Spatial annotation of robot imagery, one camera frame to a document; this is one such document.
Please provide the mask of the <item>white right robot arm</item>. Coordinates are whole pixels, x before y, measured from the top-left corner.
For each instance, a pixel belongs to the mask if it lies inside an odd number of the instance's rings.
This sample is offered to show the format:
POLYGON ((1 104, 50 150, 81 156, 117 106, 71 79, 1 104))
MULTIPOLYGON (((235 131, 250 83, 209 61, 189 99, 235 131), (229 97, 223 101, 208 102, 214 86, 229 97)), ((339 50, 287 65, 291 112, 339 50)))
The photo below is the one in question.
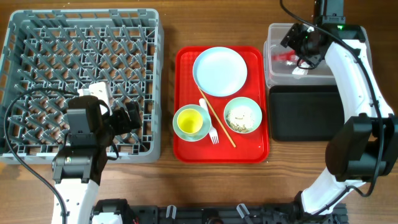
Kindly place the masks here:
POLYGON ((397 160, 397 116, 374 78, 363 29, 346 23, 343 8, 343 1, 315 1, 312 22, 297 18, 281 41, 295 51, 298 68, 328 65, 345 117, 326 147, 324 171, 295 197, 294 220, 329 215, 363 185, 369 188, 361 196, 370 196, 377 179, 388 175, 397 160))

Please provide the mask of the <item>white paper napkin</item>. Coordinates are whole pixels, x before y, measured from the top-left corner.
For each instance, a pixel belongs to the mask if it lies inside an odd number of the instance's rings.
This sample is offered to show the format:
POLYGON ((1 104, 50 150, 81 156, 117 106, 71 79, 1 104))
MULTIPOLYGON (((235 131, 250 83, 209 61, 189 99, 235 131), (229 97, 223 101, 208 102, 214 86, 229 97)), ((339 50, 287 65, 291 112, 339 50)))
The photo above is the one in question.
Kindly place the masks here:
POLYGON ((307 75, 309 71, 310 65, 306 62, 302 62, 299 66, 295 67, 292 71, 293 75, 307 75))

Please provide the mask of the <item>yellow cup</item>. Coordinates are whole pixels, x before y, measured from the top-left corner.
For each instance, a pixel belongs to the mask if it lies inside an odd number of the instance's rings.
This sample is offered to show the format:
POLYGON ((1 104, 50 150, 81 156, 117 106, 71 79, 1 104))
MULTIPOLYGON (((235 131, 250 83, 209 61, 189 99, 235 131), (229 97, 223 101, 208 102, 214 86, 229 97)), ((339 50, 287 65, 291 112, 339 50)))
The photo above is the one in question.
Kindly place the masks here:
POLYGON ((177 117, 180 130, 189 135, 194 135, 203 126, 203 116, 195 109, 184 109, 177 117))

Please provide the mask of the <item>red snack wrapper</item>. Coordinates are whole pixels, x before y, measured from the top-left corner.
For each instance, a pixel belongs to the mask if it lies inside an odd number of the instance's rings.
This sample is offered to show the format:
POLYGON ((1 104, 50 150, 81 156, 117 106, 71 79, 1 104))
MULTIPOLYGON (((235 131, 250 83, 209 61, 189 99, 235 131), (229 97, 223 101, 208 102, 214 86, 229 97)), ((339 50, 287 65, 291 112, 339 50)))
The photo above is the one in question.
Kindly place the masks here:
POLYGON ((294 50, 288 52, 282 52, 275 54, 271 57, 271 60, 276 62, 286 62, 287 64, 296 63, 299 57, 295 54, 294 50))

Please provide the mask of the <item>light green rice bowl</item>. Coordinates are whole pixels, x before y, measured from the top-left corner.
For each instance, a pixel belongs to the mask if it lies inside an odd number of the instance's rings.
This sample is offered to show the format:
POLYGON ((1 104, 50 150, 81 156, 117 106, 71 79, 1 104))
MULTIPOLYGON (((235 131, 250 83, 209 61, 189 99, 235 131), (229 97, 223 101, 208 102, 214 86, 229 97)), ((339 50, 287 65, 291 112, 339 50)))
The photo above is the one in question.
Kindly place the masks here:
POLYGON ((261 125, 262 110, 254 100, 241 96, 233 98, 226 104, 223 117, 232 131, 249 134, 261 125))

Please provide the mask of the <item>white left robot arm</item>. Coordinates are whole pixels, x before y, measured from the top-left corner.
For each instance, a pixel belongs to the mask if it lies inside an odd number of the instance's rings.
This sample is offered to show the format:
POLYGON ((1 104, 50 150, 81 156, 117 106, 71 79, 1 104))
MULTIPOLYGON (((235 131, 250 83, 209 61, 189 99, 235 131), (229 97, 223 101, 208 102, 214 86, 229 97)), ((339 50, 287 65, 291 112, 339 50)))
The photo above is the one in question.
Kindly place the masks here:
POLYGON ((106 222, 133 222, 125 200, 112 200, 114 210, 95 204, 101 173, 110 157, 107 147, 114 147, 115 136, 142 126, 139 104, 101 112, 106 103, 95 96, 79 96, 68 102, 68 145, 63 146, 52 162, 55 199, 52 223, 89 223, 98 218, 106 222))

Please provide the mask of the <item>rice food waste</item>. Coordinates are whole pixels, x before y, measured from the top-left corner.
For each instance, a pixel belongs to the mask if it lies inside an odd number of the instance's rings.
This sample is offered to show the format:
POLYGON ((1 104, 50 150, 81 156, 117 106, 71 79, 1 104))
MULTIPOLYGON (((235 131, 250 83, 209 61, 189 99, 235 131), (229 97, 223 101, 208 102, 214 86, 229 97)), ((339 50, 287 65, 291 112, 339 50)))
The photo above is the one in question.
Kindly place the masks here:
POLYGON ((227 116, 228 126, 237 133, 250 132, 255 124, 252 109, 247 106, 239 106, 231 109, 227 116))

